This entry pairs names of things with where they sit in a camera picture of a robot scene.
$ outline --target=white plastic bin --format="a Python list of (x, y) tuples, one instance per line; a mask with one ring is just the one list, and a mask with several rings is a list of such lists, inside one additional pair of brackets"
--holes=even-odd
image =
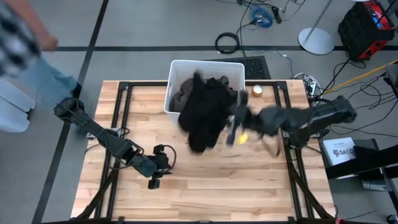
[(170, 112), (172, 97), (180, 91), (181, 84), (193, 78), (193, 73), (199, 71), (203, 79), (228, 77), (229, 86), (234, 90), (244, 90), (244, 65), (229, 62), (203, 62), (194, 60), (174, 60), (170, 66), (169, 82), (167, 83), (164, 110), (173, 123), (178, 123), (180, 113)]

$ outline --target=gray floor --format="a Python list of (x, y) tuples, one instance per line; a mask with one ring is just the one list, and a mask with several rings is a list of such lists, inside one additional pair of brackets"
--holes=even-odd
[[(62, 47), (87, 47), (94, 30), (102, 0), (30, 0), (51, 33), (60, 40)], [(286, 0), (274, 4), (283, 7)], [(274, 24), (270, 29), (244, 30), (245, 45), (298, 46), (299, 32), (313, 25), (326, 0), (307, 0), (301, 10), (289, 21)], [(341, 45), (336, 32), (339, 21), (353, 2), (334, 0), (320, 23)], [(297, 6), (289, 3), (284, 18), (289, 17)], [(211, 46), (222, 32), (234, 32), (238, 28), (244, 7), (214, 0), (110, 0), (96, 46)], [(222, 44), (231, 44), (223, 40)], [(398, 45), (398, 39), (389, 43)], [(86, 52), (45, 53), (45, 58), (61, 71), (79, 76)], [(271, 77), (290, 78), (290, 62), (276, 51), (263, 54), (250, 51), (248, 55), (264, 55)], [(321, 84), (327, 85), (332, 78), (333, 67), (346, 60), (342, 51), (316, 56), (302, 50), (281, 51), (293, 60), (294, 73), (313, 75)], [(396, 59), (397, 52), (378, 52), (366, 62), (366, 69), (350, 65), (342, 71), (337, 83), (342, 83), (380, 65)], [(103, 80), (159, 80), (167, 79), (169, 67), (175, 59), (213, 59), (242, 57), (241, 52), (220, 55), (216, 51), (163, 51), (163, 52), (94, 52), (83, 84), (81, 99), (90, 115), (94, 115)], [(381, 92), (390, 89), (380, 80), (375, 86)], [(359, 86), (327, 95), (349, 96)], [(377, 97), (362, 93), (350, 102), (355, 106), (370, 104)], [(357, 120), (347, 127), (358, 127), (382, 118), (394, 102), (375, 110), (361, 108)], [(393, 111), (386, 120), (365, 131), (396, 134), (398, 112)], [(32, 115), (29, 129), (20, 134), (0, 133), (0, 223), (30, 223), (34, 215), (55, 146), (61, 132), (62, 122), (51, 111), (40, 109)], [(355, 139), (376, 138), (380, 148), (397, 144), (397, 139), (351, 133)], [(329, 134), (328, 138), (341, 136)], [(60, 167), (50, 194), (43, 222), (67, 220), (70, 217), (75, 191), (83, 163), (87, 142), (79, 139), (72, 128), (62, 155)], [(356, 221), (384, 223), (394, 209), (388, 194), (363, 190), (357, 179), (331, 180), (331, 190), (339, 217), (348, 218), (377, 210), (372, 214), (354, 219)]]

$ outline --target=jeans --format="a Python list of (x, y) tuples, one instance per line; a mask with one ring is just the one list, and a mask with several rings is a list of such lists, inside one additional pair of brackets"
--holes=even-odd
[(48, 109), (71, 97), (77, 85), (75, 78), (64, 75), (42, 57), (19, 74), (18, 79), (35, 93), (36, 101)]

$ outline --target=butcher block tabletop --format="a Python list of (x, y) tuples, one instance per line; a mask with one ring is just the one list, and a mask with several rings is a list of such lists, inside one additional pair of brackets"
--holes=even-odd
[[(286, 82), (292, 107), (307, 108), (302, 81)], [(111, 126), (118, 85), (119, 81), (103, 82), (95, 114), (95, 121), (102, 127)], [(261, 97), (250, 95), (248, 104), (254, 111), (275, 105), (272, 87), (263, 89)], [(148, 190), (148, 179), (133, 168), (120, 170), (114, 220), (119, 216), (145, 221), (287, 221), (287, 217), (295, 217), (284, 150), (279, 157), (274, 157), (282, 146), (280, 137), (264, 137), (264, 142), (260, 142), (255, 133), (249, 133), (244, 144), (227, 147), (224, 131), (214, 149), (206, 150), (201, 156), (192, 154), (187, 136), (164, 111), (165, 92), (166, 86), (134, 86), (127, 120), (131, 132), (126, 138), (144, 148), (146, 154), (152, 154), (158, 144), (173, 146), (177, 152), (173, 174), (160, 179), (159, 189)], [(121, 126), (125, 100), (124, 92), (117, 127)], [(88, 147), (97, 143), (90, 141)], [(311, 140), (308, 145), (319, 150), (317, 140)], [(172, 151), (166, 149), (165, 152), (172, 162)], [(71, 217), (79, 215), (97, 193), (104, 157), (102, 146), (87, 151)], [(329, 214), (334, 215), (322, 156), (303, 148), (302, 157), (309, 189)], [(104, 197), (102, 217), (106, 216), (108, 195), (109, 190)], [(299, 196), (303, 216), (307, 217), (301, 190)]]

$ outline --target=yellow cable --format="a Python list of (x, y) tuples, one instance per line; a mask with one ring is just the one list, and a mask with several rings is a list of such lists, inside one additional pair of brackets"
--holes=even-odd
[[(393, 63), (397, 63), (397, 62), (398, 62), (398, 60), (395, 60), (395, 61), (393, 61), (393, 62), (388, 63), (388, 65), (393, 64)], [(340, 85), (338, 85), (338, 86), (335, 86), (335, 87), (331, 88), (330, 90), (326, 90), (325, 92), (323, 92), (323, 94), (330, 93), (331, 91), (333, 91), (333, 90), (335, 90), (335, 89), (338, 89), (338, 88), (340, 88), (340, 87), (342, 87), (342, 86), (345, 86), (345, 85), (347, 85), (347, 84), (349, 84), (349, 83), (351, 83), (351, 82), (353, 82), (353, 81), (359, 80), (360, 78), (364, 78), (364, 77), (366, 77), (366, 76), (370, 76), (370, 75), (372, 75), (373, 73), (378, 72), (378, 71), (384, 69), (386, 66), (387, 66), (387, 65), (380, 66), (380, 67), (378, 67), (378, 68), (375, 68), (374, 70), (371, 70), (371, 71), (368, 72), (368, 73), (365, 73), (365, 74), (360, 75), (360, 76), (358, 76), (358, 77), (352, 78), (352, 79), (348, 80), (347, 82), (344, 82), (344, 83), (342, 83), (342, 84), (340, 84)]]

